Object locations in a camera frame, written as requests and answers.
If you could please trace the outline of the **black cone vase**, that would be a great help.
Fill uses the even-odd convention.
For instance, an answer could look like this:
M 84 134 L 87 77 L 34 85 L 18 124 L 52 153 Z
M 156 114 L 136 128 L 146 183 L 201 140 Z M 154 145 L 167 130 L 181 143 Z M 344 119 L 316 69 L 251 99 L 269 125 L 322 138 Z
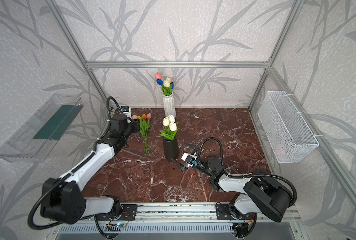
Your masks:
M 167 160 L 175 161 L 179 157 L 178 140 L 163 140 L 164 155 Z

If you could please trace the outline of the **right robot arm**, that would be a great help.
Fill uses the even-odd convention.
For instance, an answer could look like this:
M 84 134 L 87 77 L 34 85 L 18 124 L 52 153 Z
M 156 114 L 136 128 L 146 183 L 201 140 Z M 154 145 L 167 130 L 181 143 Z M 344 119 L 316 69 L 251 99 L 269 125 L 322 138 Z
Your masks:
M 244 175 L 227 174 L 222 159 L 216 156 L 203 160 L 196 145 L 184 144 L 192 152 L 181 157 L 184 164 L 180 169 L 196 169 L 210 177 L 209 185 L 215 192 L 235 192 L 228 204 L 230 214 L 239 219 L 248 213 L 261 213 L 270 220 L 280 223 L 288 208 L 297 200 L 297 190 L 287 179 L 268 174 L 263 170 Z

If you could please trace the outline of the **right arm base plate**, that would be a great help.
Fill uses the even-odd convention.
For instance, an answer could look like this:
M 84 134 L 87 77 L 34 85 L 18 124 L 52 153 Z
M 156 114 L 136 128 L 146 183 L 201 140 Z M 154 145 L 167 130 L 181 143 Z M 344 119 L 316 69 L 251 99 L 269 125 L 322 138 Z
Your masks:
M 250 221 L 253 219 L 252 213 L 242 214 L 235 207 L 231 207 L 230 204 L 217 202 L 215 211 L 217 220 Z

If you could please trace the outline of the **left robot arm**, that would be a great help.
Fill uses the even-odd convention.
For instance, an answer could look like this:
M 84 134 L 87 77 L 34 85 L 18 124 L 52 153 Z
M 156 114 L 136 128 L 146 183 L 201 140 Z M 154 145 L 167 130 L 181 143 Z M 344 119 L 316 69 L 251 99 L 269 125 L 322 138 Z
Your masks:
M 137 116 L 113 115 L 105 134 L 99 138 L 91 153 L 59 178 L 43 183 L 42 195 L 28 215 L 28 226 L 44 230 L 60 224 L 75 224 L 97 214 L 116 212 L 119 200 L 113 197 L 85 198 L 82 191 L 95 173 L 127 145 L 132 133 L 140 131 Z

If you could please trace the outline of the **white ribbed vase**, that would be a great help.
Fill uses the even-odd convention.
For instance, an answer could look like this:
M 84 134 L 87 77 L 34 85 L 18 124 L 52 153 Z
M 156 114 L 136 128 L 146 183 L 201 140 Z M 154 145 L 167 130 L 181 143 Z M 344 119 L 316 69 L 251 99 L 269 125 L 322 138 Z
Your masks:
M 164 103 L 166 117 L 173 116 L 175 118 L 177 114 L 176 114 L 174 94 L 172 93 L 169 96 L 163 95 L 163 103 Z

